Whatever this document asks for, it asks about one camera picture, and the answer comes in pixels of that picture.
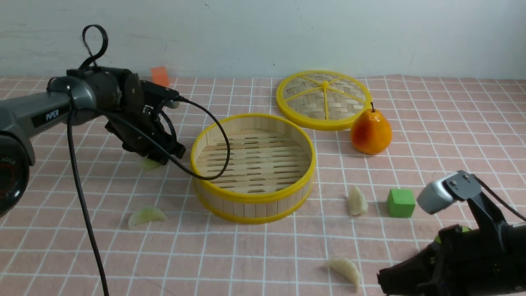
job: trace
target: bamboo steamer lid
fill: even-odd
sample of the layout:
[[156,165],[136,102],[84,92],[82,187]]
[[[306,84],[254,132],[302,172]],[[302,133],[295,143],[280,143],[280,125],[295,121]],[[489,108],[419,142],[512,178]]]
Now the bamboo steamer lid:
[[356,79],[330,71],[294,74],[278,86],[276,100],[283,115],[299,126],[319,131],[352,127],[371,108],[369,90]]

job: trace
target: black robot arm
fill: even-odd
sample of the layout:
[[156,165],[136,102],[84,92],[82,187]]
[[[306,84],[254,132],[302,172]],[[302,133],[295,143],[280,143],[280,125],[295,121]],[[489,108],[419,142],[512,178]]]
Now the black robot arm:
[[526,288],[526,225],[508,224],[481,185],[494,194],[475,175],[458,171],[422,191],[418,202],[428,213],[466,201],[479,228],[444,228],[415,257],[380,270],[384,293],[493,296]]
[[160,121],[160,116],[168,119],[164,106],[177,107],[178,100],[184,100],[177,91],[141,81],[127,69],[88,67],[66,74],[52,78],[46,92],[0,101],[0,217],[16,205],[27,187],[29,167],[36,161],[31,138],[66,123],[73,110],[73,125],[99,117],[82,108],[111,113],[106,129],[122,141],[123,148],[162,165],[169,160],[167,154],[124,121],[179,159],[186,151],[173,126],[168,125],[167,133]]

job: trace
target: pear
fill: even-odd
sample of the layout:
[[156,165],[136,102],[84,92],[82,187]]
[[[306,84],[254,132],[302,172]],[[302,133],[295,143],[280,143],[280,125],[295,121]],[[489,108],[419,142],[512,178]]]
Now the pear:
[[371,102],[371,109],[360,114],[351,127],[351,142],[356,150],[376,155],[383,152],[393,138],[391,125],[384,115],[375,109]]

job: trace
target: yellow rim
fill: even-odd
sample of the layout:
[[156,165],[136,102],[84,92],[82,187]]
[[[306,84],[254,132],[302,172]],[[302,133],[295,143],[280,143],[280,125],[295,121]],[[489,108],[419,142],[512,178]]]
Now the yellow rim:
[[[200,185],[204,188],[204,190],[206,190],[206,191],[208,191],[208,192],[210,192],[210,193],[212,193],[214,195],[217,195],[217,196],[221,197],[222,199],[233,201],[233,202],[239,202],[239,203],[268,203],[268,202],[278,201],[278,200],[281,200],[283,198],[288,197],[290,194],[292,194],[292,193],[294,193],[294,192],[296,192],[298,190],[301,190],[301,188],[307,182],[309,182],[311,180],[312,176],[314,175],[314,170],[316,168],[316,153],[315,153],[314,145],[312,144],[312,141],[309,138],[309,135],[307,135],[307,133],[305,131],[303,131],[295,123],[293,123],[293,122],[291,122],[291,121],[289,121],[287,119],[283,119],[281,117],[274,116],[274,115],[269,115],[269,114],[239,114],[239,115],[235,115],[235,116],[231,116],[231,117],[225,118],[225,119],[219,121],[219,123],[223,124],[223,123],[228,122],[230,120],[243,118],[243,117],[267,117],[267,118],[270,118],[270,119],[274,119],[274,120],[279,120],[279,121],[285,122],[286,124],[291,125],[297,131],[299,131],[308,140],[310,151],[311,151],[311,155],[312,155],[312,159],[311,159],[311,162],[310,162],[309,169],[307,170],[305,175],[303,175],[303,177],[301,177],[296,183],[292,184],[291,186],[289,186],[289,187],[287,187],[285,189],[282,189],[282,190],[276,191],[276,192],[262,193],[262,194],[247,194],[247,193],[232,192],[232,191],[228,191],[228,190],[222,189],[222,188],[214,185],[210,181],[199,180],[199,179],[195,178],[196,181],[200,183]],[[194,145],[192,147],[192,152],[190,154],[190,166],[191,166],[192,170],[198,175],[201,175],[201,173],[197,169],[197,164],[196,164],[196,161],[195,161],[195,150],[197,148],[197,143],[199,143],[201,138],[206,136],[206,133],[209,130],[211,130],[212,128],[214,128],[214,126],[217,126],[217,124],[213,124],[213,125],[209,126],[208,128],[206,128],[203,132],[201,132],[201,134],[197,137],[197,139],[195,140]]]
[[[287,85],[292,79],[294,79],[296,77],[301,77],[301,78],[307,79],[307,80],[309,80],[311,82],[314,82],[316,84],[320,84],[317,81],[311,80],[311,79],[309,79],[307,77],[303,77],[303,75],[311,74],[311,73],[324,73],[324,74],[334,75],[334,76],[340,77],[340,78],[337,78],[337,79],[334,79],[334,80],[330,81],[329,85],[331,85],[332,83],[334,83],[335,81],[337,81],[338,79],[341,79],[341,78],[344,78],[346,80],[350,80],[350,81],[356,83],[356,85],[358,85],[360,87],[360,89],[363,91],[363,93],[365,95],[366,99],[365,99],[365,101],[363,101],[362,99],[359,99],[359,98],[354,97],[352,95],[349,95],[349,94],[346,94],[346,93],[342,93],[342,92],[338,91],[335,88],[332,88],[332,87],[324,88],[323,89],[323,94],[324,94],[324,99],[325,99],[325,104],[326,104],[326,108],[325,108],[326,112],[328,112],[328,109],[327,109],[327,93],[326,93],[327,89],[329,89],[331,91],[338,92],[338,93],[342,93],[345,96],[348,96],[348,97],[351,97],[351,98],[353,98],[353,99],[355,99],[357,101],[360,101],[361,103],[364,104],[362,110],[360,112],[358,112],[357,114],[349,117],[349,118],[329,121],[329,120],[313,119],[313,118],[304,116],[303,114],[299,114],[298,112],[296,112],[295,110],[290,108],[289,105],[287,104],[287,101],[289,99],[291,99],[291,98],[289,98],[287,100],[283,99],[283,89],[284,89],[285,85]],[[285,80],[283,80],[279,84],[278,89],[276,91],[276,101],[277,101],[278,107],[279,107],[280,111],[283,113],[283,115],[287,119],[291,120],[292,122],[296,123],[299,126],[303,126],[303,127],[308,128],[308,129],[318,130],[318,131],[341,131],[341,130],[346,130],[346,129],[351,128],[352,124],[354,123],[356,118],[358,118],[360,116],[361,113],[363,113],[367,109],[371,109],[372,97],[371,97],[371,93],[365,87],[365,85],[363,85],[361,82],[359,82],[358,80],[356,80],[356,79],[354,79],[354,78],[352,78],[350,76],[346,76],[346,75],[343,75],[343,74],[340,74],[340,73],[336,73],[336,72],[331,72],[331,71],[305,71],[305,72],[296,73],[296,74],[286,78]]]
[[201,197],[199,193],[197,193],[197,198],[208,211],[210,211],[212,214],[220,218],[223,218],[225,220],[236,222],[236,223],[241,223],[241,224],[265,224],[265,223],[270,223],[270,222],[281,220],[291,215],[292,213],[296,212],[305,203],[305,200],[307,200],[307,197],[309,196],[311,190],[312,190],[312,184],[310,185],[309,190],[307,190],[307,193],[305,193],[305,195],[301,198],[301,200],[294,207],[288,209],[287,211],[279,213],[274,216],[262,217],[262,218],[246,218],[246,217],[238,217],[238,216],[230,215],[225,212],[218,211],[216,208],[213,208],[205,199]]

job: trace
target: green block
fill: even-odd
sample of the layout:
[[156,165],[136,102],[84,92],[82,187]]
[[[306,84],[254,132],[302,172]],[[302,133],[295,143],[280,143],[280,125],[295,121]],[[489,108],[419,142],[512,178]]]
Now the green block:
[[387,210],[395,218],[411,218],[414,206],[413,192],[410,189],[391,189],[387,197]]

